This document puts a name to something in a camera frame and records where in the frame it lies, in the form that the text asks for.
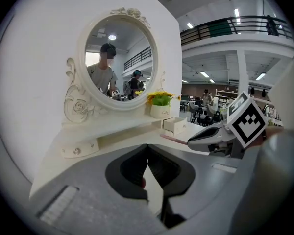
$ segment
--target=flower pot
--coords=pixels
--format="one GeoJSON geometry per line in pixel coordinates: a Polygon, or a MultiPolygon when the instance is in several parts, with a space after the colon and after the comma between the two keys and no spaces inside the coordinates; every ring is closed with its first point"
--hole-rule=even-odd
{"type": "Polygon", "coordinates": [[[170,105],[152,105],[150,115],[153,118],[167,118],[170,115],[170,105]]]}

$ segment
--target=window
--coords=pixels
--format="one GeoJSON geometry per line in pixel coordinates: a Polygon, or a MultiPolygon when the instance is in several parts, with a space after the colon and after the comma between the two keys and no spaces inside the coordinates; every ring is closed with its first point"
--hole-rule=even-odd
{"type": "Polygon", "coordinates": [[[85,62],[87,67],[98,63],[99,60],[100,60],[99,53],[87,52],[85,55],[85,62]]]}

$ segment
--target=black railing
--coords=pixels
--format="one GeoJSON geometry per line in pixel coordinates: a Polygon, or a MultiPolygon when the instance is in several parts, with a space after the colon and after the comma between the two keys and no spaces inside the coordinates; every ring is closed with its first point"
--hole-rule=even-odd
{"type": "Polygon", "coordinates": [[[264,16],[222,18],[194,26],[192,29],[181,32],[180,35],[181,44],[186,45],[211,37],[256,32],[292,39],[290,28],[287,26],[286,21],[264,16]]]}
{"type": "Polygon", "coordinates": [[[151,48],[150,46],[143,51],[139,52],[137,55],[133,56],[130,60],[124,63],[124,70],[132,67],[133,65],[137,64],[138,62],[143,61],[144,59],[151,57],[151,48]]]}

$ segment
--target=white column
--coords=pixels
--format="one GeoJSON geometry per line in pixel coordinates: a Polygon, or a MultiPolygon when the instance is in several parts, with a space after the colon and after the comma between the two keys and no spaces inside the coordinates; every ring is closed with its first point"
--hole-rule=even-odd
{"type": "Polygon", "coordinates": [[[243,50],[237,50],[237,60],[239,62],[239,94],[245,91],[248,94],[248,75],[246,68],[245,53],[243,50]]]}

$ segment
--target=ornate mirror frame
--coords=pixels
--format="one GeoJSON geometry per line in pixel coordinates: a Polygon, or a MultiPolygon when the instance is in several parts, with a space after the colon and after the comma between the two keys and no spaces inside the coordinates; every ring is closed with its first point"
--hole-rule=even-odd
{"type": "Polygon", "coordinates": [[[92,20],[92,22],[85,27],[83,32],[79,37],[79,41],[77,44],[77,65],[76,65],[76,72],[80,79],[81,86],[85,88],[85,90],[89,93],[89,95],[95,99],[100,105],[109,108],[111,110],[116,111],[128,111],[136,109],[143,104],[145,104],[147,100],[147,94],[154,90],[153,84],[155,83],[155,77],[158,73],[158,49],[156,41],[151,33],[150,25],[147,19],[141,16],[141,12],[138,9],[129,8],[125,9],[124,7],[116,10],[112,10],[109,13],[104,13],[101,17],[92,20]],[[137,97],[136,99],[127,101],[127,102],[120,102],[115,101],[107,96],[105,96],[92,82],[86,68],[85,62],[85,52],[86,52],[86,42],[96,26],[102,25],[104,22],[112,21],[112,20],[123,20],[127,21],[131,24],[136,25],[146,36],[147,40],[149,41],[150,48],[152,51],[152,58],[153,58],[153,67],[151,78],[149,81],[149,85],[144,90],[144,92],[137,97]]]}

